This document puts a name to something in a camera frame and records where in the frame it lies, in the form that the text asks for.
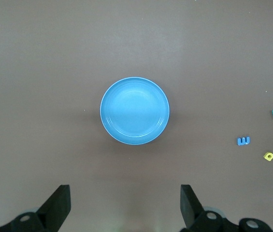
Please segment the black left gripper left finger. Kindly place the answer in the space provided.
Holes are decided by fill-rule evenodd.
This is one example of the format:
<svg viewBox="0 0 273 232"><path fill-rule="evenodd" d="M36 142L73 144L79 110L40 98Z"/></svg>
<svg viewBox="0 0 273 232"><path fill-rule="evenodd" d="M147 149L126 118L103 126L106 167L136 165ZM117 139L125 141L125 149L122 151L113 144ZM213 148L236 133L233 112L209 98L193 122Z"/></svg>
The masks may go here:
<svg viewBox="0 0 273 232"><path fill-rule="evenodd" d="M36 212L25 212L0 227L0 232L58 232L71 211L69 185L59 186Z"/></svg>

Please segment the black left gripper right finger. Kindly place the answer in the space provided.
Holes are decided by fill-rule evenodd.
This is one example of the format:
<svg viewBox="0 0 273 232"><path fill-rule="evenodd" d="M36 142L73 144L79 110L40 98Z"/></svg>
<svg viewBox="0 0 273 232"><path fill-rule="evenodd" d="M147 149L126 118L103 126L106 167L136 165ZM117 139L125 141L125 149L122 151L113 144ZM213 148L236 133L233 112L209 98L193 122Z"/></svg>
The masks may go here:
<svg viewBox="0 0 273 232"><path fill-rule="evenodd" d="M236 225L213 210L205 210L191 185L181 185L180 210L186 225L180 232L273 232L259 219L243 218Z"/></svg>

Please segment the blue foam letter m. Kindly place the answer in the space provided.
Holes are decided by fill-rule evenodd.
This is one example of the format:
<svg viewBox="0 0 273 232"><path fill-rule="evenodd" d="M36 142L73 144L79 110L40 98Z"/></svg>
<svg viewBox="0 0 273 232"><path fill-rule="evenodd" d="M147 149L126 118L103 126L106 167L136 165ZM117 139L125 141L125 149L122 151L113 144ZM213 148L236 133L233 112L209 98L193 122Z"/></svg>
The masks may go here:
<svg viewBox="0 0 273 232"><path fill-rule="evenodd" d="M243 146L243 145L248 145L250 144L250 137L238 137L237 138L237 145L238 146Z"/></svg>

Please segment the blue round plate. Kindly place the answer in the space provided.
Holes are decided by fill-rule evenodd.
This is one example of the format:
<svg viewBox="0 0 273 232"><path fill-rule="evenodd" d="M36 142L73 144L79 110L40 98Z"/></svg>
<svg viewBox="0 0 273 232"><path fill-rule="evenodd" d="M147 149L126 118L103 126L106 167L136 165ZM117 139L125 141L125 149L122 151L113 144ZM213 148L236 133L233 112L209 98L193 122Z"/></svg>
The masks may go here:
<svg viewBox="0 0 273 232"><path fill-rule="evenodd" d="M104 129L127 145L143 145L157 139L167 127L170 104L163 89L143 77L127 77L113 83L100 104Z"/></svg>

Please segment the brown table cover sheet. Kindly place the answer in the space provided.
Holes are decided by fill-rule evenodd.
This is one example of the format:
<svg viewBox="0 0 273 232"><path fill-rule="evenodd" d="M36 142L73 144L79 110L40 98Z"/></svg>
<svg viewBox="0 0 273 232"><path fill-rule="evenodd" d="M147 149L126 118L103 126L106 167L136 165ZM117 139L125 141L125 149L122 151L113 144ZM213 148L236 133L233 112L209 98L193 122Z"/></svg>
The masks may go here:
<svg viewBox="0 0 273 232"><path fill-rule="evenodd" d="M130 76L170 103L145 145L100 119ZM273 0L0 0L0 225L68 184L60 232L179 232L189 184L273 229L272 110Z"/></svg>

